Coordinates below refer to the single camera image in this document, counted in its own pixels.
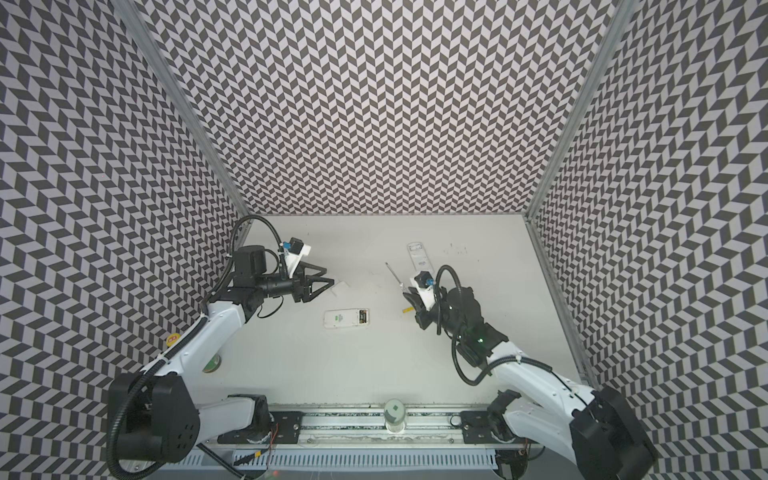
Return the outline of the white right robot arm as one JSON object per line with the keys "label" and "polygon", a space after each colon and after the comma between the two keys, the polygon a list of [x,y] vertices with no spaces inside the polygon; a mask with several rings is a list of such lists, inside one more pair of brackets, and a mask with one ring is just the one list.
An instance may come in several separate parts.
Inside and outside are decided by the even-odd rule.
{"label": "white right robot arm", "polygon": [[408,287],[404,298],[421,329],[435,325],[451,339],[460,379],[500,385],[488,416],[497,439],[532,440],[571,461],[585,479],[643,479],[659,453],[625,397],[596,390],[527,355],[487,323],[469,287]]}

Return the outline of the white remote green buttons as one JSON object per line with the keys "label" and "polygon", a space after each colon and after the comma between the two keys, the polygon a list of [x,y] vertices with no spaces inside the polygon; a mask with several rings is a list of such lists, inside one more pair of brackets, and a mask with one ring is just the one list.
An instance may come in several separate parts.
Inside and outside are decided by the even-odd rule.
{"label": "white remote green buttons", "polygon": [[416,273],[428,272],[430,275],[435,274],[435,269],[423,243],[411,242],[407,245],[407,251]]}

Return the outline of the clear handle screwdriver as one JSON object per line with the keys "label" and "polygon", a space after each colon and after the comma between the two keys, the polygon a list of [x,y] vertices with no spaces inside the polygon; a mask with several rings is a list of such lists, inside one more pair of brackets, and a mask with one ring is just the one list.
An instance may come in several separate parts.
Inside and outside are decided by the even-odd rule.
{"label": "clear handle screwdriver", "polygon": [[404,282],[403,282],[403,281],[402,281],[402,280],[399,278],[399,276],[397,275],[397,273],[395,272],[395,270],[393,269],[393,267],[392,267],[392,266],[389,264],[389,262],[385,262],[385,266],[386,266],[387,270],[388,270],[388,271],[391,273],[391,275],[393,276],[394,280],[397,282],[398,288],[399,288],[400,290],[403,290],[403,288],[404,288]]}

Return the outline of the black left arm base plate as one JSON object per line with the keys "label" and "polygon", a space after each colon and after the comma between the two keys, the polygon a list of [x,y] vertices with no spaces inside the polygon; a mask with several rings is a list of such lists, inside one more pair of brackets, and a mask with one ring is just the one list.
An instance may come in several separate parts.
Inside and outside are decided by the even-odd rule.
{"label": "black left arm base plate", "polygon": [[270,413],[267,426],[258,426],[227,432],[217,437],[222,445],[246,445],[266,447],[273,445],[295,445],[299,442],[304,413],[301,411],[277,411]]}

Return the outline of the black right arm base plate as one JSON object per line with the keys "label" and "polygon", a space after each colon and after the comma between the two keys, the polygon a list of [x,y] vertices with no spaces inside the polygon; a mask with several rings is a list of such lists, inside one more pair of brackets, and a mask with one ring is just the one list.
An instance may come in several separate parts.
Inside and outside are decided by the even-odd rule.
{"label": "black right arm base plate", "polygon": [[488,411],[462,411],[460,428],[465,444],[522,445],[524,440],[513,434],[502,415]]}

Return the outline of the white TCL remote control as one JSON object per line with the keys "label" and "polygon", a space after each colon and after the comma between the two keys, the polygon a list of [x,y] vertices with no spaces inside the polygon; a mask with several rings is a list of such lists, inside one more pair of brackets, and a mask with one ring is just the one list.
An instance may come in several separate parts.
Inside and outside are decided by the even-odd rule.
{"label": "white TCL remote control", "polygon": [[369,323],[370,310],[366,308],[330,310],[323,317],[323,325],[327,329],[358,328]]}

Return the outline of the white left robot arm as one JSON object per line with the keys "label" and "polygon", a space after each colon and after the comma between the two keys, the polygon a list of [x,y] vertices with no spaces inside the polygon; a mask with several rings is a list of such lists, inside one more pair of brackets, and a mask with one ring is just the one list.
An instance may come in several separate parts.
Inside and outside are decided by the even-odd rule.
{"label": "white left robot arm", "polygon": [[298,238],[279,244],[276,269],[266,267],[261,245],[234,250],[198,319],[171,347],[134,373],[118,375],[107,393],[106,464],[116,479],[143,479],[183,460],[199,443],[258,426],[258,395],[215,403],[193,400],[193,378],[251,320],[268,298],[309,303],[334,281],[326,268],[306,262],[311,248]]}

